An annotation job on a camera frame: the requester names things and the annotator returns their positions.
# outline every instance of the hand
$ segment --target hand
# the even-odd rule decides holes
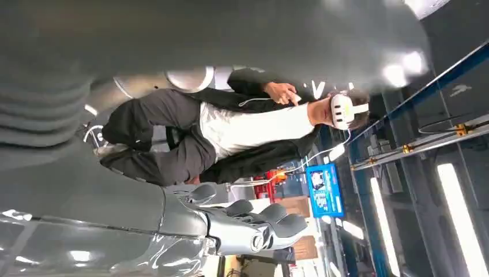
[[[200,176],[194,177],[185,182],[187,185],[200,185]]]
[[[271,82],[265,85],[264,91],[270,95],[270,98],[272,98],[275,103],[287,105],[289,102],[292,102],[295,106],[299,105],[298,101],[295,99],[297,91],[291,84],[277,84]]]

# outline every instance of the monitor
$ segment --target monitor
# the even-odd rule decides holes
[[[344,216],[340,185],[333,163],[306,168],[313,217]]]

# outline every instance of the knee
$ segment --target knee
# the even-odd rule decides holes
[[[163,186],[177,185],[190,179],[189,171],[178,164],[168,164],[160,168]]]

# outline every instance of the shoe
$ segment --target shoe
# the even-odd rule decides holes
[[[99,158],[104,158],[110,154],[122,152],[129,147],[125,144],[108,144],[99,148],[95,148],[93,153]]]

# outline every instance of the hair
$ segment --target hair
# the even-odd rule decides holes
[[[352,103],[354,106],[363,105],[368,103],[368,101],[370,101],[370,97],[368,96],[368,94],[358,89],[352,89],[348,91],[347,96],[350,97],[350,99],[352,99]],[[355,114],[355,119],[353,119],[353,121],[350,122],[348,128],[350,130],[355,130],[365,126],[368,123],[369,115],[370,115],[369,111]]]

